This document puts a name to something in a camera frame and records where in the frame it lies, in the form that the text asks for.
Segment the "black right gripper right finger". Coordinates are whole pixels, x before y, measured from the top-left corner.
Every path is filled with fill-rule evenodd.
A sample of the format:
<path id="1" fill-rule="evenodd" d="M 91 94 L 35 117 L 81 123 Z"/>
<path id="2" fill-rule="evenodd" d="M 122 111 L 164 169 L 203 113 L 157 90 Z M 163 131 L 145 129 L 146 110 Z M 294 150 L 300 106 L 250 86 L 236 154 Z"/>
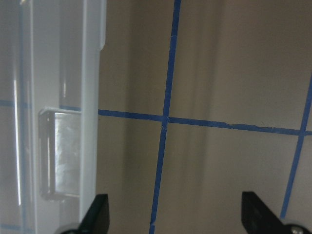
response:
<path id="1" fill-rule="evenodd" d="M 283 224 L 255 192 L 243 191 L 241 222 L 249 234 L 310 234 L 298 224 Z"/>

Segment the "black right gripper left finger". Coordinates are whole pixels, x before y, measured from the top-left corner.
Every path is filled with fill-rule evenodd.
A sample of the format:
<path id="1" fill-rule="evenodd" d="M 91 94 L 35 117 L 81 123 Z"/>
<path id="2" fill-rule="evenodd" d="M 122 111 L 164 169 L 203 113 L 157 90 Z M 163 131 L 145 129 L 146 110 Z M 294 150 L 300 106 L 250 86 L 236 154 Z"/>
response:
<path id="1" fill-rule="evenodd" d="M 56 194 L 60 202 L 58 234 L 106 234 L 109 230 L 109 198 L 107 194 L 94 197 L 80 218 L 79 195 Z"/>

